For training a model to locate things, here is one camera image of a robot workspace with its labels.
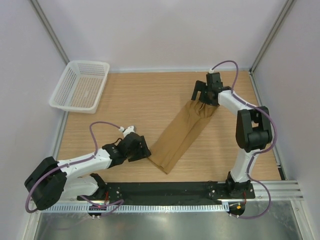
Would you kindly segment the tan ribbed tank top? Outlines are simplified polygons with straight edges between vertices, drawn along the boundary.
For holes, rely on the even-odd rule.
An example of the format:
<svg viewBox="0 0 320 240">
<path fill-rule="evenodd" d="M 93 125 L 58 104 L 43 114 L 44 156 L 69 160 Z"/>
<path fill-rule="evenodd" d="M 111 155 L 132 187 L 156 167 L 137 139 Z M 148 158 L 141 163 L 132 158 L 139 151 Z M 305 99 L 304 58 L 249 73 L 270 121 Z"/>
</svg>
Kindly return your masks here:
<svg viewBox="0 0 320 240">
<path fill-rule="evenodd" d="M 169 174 L 212 119 L 217 106 L 189 100 L 150 148 L 148 158 Z"/>
</svg>

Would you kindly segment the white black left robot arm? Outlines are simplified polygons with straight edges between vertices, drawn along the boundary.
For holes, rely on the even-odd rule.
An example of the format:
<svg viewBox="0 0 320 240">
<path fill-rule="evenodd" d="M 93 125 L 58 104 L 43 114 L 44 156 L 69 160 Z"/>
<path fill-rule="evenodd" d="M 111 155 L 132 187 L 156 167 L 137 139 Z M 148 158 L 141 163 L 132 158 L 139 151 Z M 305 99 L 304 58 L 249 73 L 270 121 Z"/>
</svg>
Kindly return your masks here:
<svg viewBox="0 0 320 240">
<path fill-rule="evenodd" d="M 106 194 L 106 187 L 102 178 L 93 174 L 94 171 L 150 156 L 145 137 L 131 132 L 83 156 L 60 161 L 47 157 L 24 182 L 29 192 L 27 200 L 32 200 L 39 211 L 50 208 L 61 198 L 91 196 L 101 200 Z"/>
</svg>

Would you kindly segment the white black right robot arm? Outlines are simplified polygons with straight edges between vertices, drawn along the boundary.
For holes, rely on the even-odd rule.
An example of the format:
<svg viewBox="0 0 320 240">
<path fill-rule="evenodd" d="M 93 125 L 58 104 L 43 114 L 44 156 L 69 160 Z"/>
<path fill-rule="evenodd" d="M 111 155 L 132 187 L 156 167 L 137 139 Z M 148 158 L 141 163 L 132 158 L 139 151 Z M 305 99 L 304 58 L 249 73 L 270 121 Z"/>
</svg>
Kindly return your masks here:
<svg viewBox="0 0 320 240">
<path fill-rule="evenodd" d="M 269 109 L 255 106 L 238 96 L 230 86 L 223 86 L 220 73 L 207 73 L 206 81 L 197 80 L 191 100 L 219 107 L 236 115 L 235 140 L 239 147 L 234 167 L 227 175 L 225 192 L 231 198 L 250 190 L 252 166 L 273 140 Z"/>
</svg>

